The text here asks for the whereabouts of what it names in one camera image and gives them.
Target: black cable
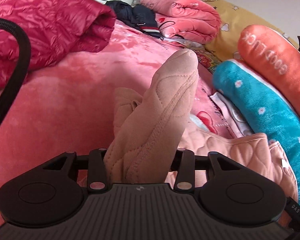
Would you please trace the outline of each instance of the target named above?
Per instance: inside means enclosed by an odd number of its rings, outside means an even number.
[[[27,75],[31,57],[30,40],[25,31],[17,24],[0,19],[0,29],[11,33],[19,45],[19,59],[5,89],[0,95],[0,125],[15,100]]]

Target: magenta puffer jacket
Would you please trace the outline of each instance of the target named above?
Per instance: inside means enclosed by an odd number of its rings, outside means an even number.
[[[0,0],[0,18],[20,25],[31,42],[29,70],[53,66],[67,53],[99,52],[109,42],[115,13],[94,0]],[[0,89],[18,60],[14,37],[0,30]]]

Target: teal cylindrical pillow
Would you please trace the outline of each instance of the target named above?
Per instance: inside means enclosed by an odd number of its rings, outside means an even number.
[[[236,60],[221,63],[213,85],[241,111],[255,133],[279,141],[296,175],[300,203],[300,119],[272,85]]]

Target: orange cylindrical pillow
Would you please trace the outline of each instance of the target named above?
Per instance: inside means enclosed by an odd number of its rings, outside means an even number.
[[[274,85],[300,116],[300,52],[263,25],[246,27],[238,42],[242,59]]]

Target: ribbed gray panel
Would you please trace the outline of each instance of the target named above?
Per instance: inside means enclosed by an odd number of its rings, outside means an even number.
[[[115,184],[90,195],[71,219],[40,229],[0,227],[0,240],[283,240],[289,233],[276,223],[236,228],[214,221],[191,195],[167,184]]]

